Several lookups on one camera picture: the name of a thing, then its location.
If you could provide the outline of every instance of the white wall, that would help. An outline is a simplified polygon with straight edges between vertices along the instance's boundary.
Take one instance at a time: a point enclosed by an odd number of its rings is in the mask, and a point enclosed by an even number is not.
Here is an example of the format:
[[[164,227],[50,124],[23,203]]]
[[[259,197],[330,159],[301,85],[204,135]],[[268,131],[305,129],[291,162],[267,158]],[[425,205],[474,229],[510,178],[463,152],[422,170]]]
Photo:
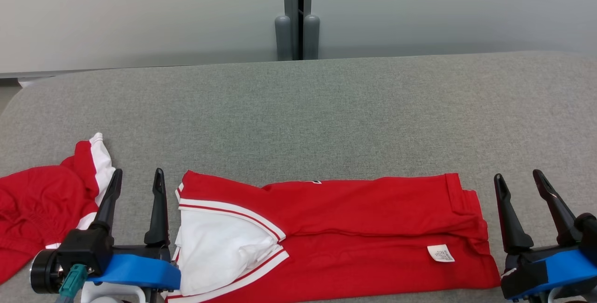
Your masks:
[[[319,57],[597,53],[597,0],[312,0]]]
[[[284,0],[0,0],[0,74],[274,61]]]

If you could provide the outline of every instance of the green cable connector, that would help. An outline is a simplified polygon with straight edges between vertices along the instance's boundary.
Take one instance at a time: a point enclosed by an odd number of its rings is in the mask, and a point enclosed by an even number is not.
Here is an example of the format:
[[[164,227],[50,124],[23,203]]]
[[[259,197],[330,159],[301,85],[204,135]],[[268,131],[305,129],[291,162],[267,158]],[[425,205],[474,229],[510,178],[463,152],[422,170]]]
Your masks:
[[[87,267],[79,263],[73,265],[58,290],[60,297],[58,297],[56,302],[72,302],[75,299],[76,293],[83,288],[85,281],[87,281]]]

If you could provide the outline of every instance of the white care label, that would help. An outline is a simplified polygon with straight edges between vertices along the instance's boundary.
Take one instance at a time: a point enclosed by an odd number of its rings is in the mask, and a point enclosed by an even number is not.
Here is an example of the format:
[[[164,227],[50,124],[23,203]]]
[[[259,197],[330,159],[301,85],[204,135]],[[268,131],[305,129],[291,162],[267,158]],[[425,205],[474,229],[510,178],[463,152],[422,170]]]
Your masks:
[[[427,246],[427,250],[431,257],[437,262],[454,262],[452,254],[445,244],[436,244],[434,246]]]

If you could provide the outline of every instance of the floor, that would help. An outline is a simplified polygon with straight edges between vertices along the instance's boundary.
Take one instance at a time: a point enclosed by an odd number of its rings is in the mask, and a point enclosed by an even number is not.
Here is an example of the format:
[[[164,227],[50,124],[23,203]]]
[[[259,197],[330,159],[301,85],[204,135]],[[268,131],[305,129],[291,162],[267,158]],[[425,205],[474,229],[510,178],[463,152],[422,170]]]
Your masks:
[[[21,85],[17,80],[0,80],[0,113],[4,110],[10,99],[21,90]]]

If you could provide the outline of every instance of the gray table surface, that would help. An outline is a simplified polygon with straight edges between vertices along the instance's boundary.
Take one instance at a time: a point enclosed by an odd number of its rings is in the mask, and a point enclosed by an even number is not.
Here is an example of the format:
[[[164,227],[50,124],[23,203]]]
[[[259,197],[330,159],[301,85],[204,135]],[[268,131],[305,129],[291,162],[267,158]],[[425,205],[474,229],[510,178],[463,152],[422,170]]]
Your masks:
[[[256,186],[458,172],[478,191],[502,268],[494,174],[535,245],[554,244],[531,171],[542,169],[576,214],[596,212],[596,110],[597,58],[557,52],[90,71],[17,93],[0,116],[0,175],[57,164],[101,131],[124,170],[113,234],[131,244],[148,227],[156,167],[170,191],[187,169]],[[6,303],[54,299],[34,294],[25,270],[0,292]],[[492,289],[338,302],[503,301]]]

